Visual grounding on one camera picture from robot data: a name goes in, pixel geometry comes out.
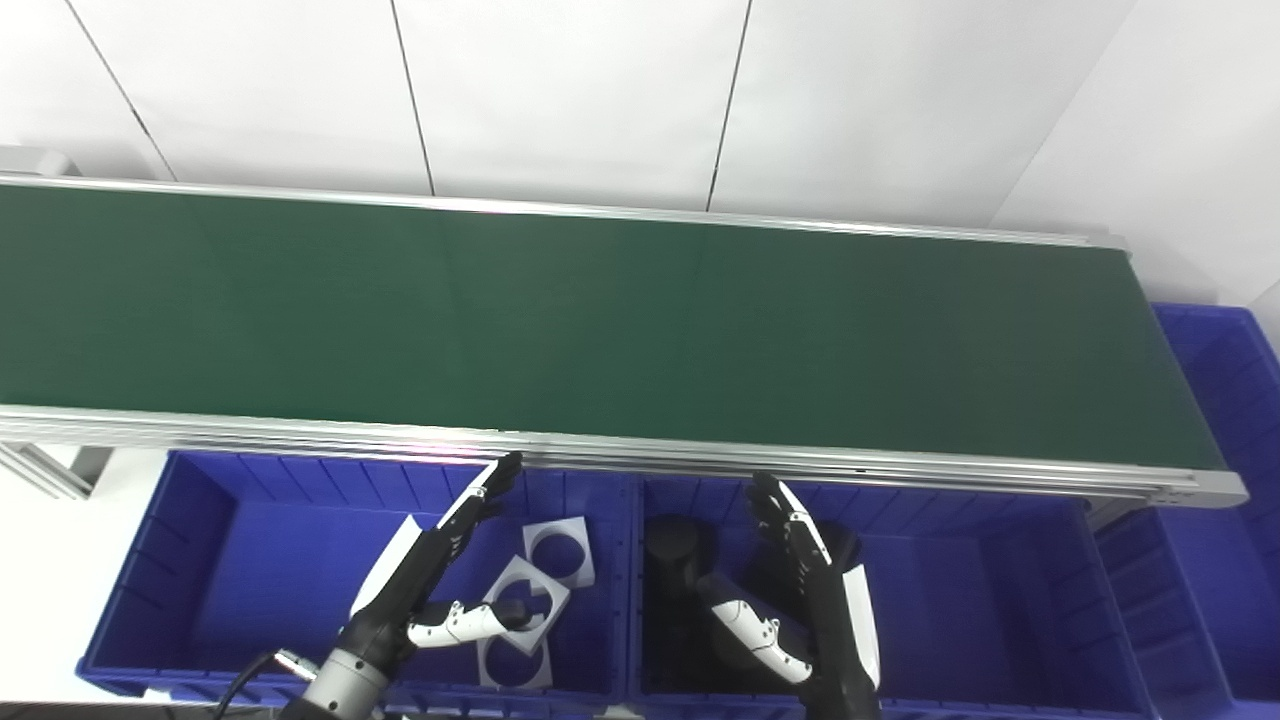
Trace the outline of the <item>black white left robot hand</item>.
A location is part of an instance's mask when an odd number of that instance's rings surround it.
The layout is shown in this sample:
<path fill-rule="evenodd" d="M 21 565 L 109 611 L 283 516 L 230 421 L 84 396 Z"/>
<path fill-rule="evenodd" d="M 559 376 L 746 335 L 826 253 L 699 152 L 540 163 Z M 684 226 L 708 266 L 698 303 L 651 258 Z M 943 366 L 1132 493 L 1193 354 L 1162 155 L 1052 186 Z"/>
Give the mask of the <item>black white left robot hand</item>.
<path fill-rule="evenodd" d="M 366 575 L 338 648 L 390 675 L 417 650 L 525 630 L 532 614 L 520 600 L 430 601 L 477 525 L 497 515 L 497 500 L 511 491 L 522 465 L 520 451 L 489 462 L 429 528 L 408 516 Z"/>

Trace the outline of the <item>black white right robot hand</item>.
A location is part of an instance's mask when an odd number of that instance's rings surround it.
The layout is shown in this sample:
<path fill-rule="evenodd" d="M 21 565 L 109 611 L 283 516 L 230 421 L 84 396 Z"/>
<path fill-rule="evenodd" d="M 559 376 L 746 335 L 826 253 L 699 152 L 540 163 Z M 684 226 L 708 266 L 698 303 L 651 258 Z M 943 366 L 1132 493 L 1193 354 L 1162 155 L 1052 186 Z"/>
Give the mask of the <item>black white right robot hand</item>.
<path fill-rule="evenodd" d="M 769 473 L 754 473 L 746 496 L 760 536 L 785 555 L 806 625 L 786 629 L 719 573 L 698 580 L 699 600 L 756 666 L 797 691 L 806 717 L 879 719 L 881 644 L 861 537 L 819 523 Z"/>

